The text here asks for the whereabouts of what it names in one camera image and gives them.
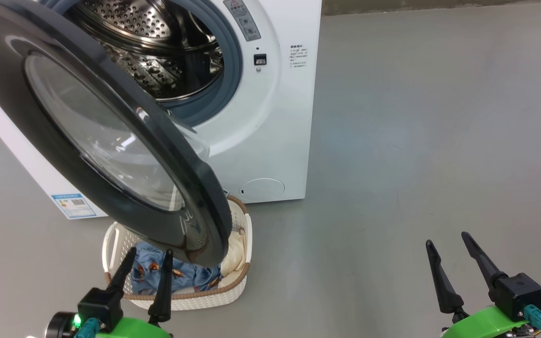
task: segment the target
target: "clothes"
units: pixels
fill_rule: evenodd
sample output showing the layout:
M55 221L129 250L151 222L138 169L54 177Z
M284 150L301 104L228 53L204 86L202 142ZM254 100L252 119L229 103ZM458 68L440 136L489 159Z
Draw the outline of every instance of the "clothes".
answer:
M243 228L239 230L241 233L245 233ZM231 231L231 236L229 236L229 250L221 263L221 274L223 274L223 277L228 276L231 272L241 271L243 269L245 265L245 247L245 235Z
M159 267L164 261L164 253L147 242L135 244L137 255L131 272L133 293L154 295L160 282ZM172 292L193 286L196 292L211 290L217 287L221 278L220 265L204 268L199 265L172 259Z

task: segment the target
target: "stainless steel drum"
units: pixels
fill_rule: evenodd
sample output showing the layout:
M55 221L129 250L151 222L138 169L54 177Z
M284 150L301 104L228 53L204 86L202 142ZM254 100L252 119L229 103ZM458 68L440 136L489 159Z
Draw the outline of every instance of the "stainless steel drum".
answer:
M224 70L216 38L170 0L84 0L67 17L157 100L189 98Z

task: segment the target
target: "gray floor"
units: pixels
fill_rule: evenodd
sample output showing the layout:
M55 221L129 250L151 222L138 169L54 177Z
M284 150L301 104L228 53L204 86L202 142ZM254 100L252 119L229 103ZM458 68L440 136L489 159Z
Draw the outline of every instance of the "gray floor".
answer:
M314 112L307 198L251 206L244 294L174 313L176 336L436 337L426 239L466 310L489 304L464 230L541 283L541 5L324 18ZM0 337L103 286L110 222L67 221L0 141Z

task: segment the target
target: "washing machine door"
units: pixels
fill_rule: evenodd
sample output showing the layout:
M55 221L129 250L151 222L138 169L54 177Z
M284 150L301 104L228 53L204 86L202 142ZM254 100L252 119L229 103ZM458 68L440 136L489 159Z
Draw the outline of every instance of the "washing machine door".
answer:
M0 0L0 106L75 187L175 257L212 267L230 209L167 111L82 30L31 0Z

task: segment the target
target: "laundry basket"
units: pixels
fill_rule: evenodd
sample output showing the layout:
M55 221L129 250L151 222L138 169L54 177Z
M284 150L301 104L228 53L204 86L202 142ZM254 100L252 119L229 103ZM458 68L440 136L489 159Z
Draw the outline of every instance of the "laundry basket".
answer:
M247 213L247 208L243 203L233 196L227 197L231 207L233 229L243 229L245 231L246 261L242 271L234 271L225 278L224 281L230 282L228 285L219 287L215 290L181 293L178 291L172 295L171 310L197 310L198 308L209 308L226 305L234 302L243 292L247 280L247 270L249 270L250 259L252 258L252 220ZM135 243L141 239L131 233L120 223L114 222L106 232L103 239L103 248L101 249L101 260L103 262L103 271L106 282L109 283L111 275L116 272L118 265L124 259L126 253ZM154 295L138 295L133 293L131 286L131 277L127 276L124 281L124 299L130 300L137 306L149 308L154 301Z

